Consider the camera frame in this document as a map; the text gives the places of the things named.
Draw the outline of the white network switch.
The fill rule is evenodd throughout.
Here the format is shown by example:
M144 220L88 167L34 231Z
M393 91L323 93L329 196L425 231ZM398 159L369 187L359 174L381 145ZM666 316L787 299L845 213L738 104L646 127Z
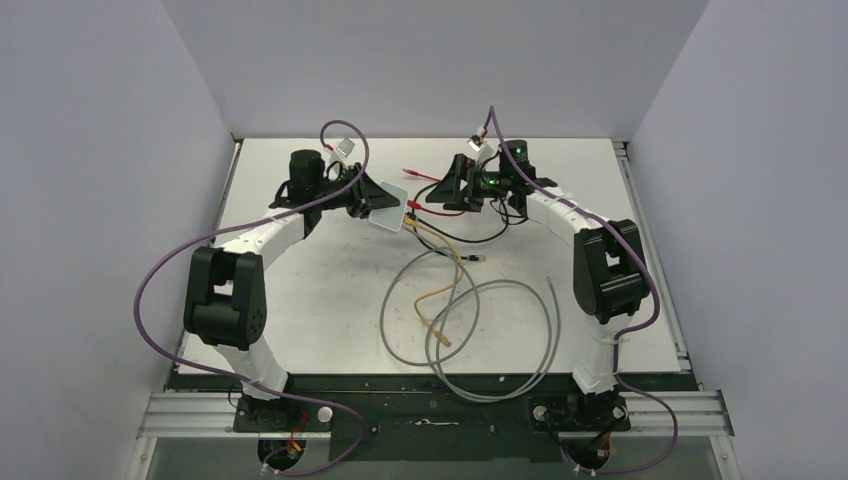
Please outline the white network switch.
M377 206L368 215L368 222L379 230L398 233L402 230L409 192L395 184L383 181L379 184L382 197Z

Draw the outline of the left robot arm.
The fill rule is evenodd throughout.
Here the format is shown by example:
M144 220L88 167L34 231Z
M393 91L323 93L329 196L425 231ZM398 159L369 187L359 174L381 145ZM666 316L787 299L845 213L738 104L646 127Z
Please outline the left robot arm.
M321 153L294 151L289 178L269 204L268 222L219 247L199 247L191 257L184 328L215 348L240 378L244 394L257 400L259 417L271 429L290 428L298 403L288 372L275 359L263 332L268 321L265 271L288 248L306 239L326 210L343 209L389 231L399 230L408 193L377 183L363 164L347 165L331 155L337 174Z

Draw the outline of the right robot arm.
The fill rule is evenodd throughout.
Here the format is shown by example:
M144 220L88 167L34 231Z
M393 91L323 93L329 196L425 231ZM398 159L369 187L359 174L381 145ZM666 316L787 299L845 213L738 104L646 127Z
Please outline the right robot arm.
M527 141L508 140L493 148L479 136L470 140L476 157L458 153L425 200L448 211L478 212L487 200L504 200L522 218L546 227L571 247L575 299L592 335L572 376L581 391L565 402L569 421L590 428L606 412L599 395L615 388L616 333L626 328L647 297L649 282L640 267L644 253L637 225L588 212L549 178L537 174Z

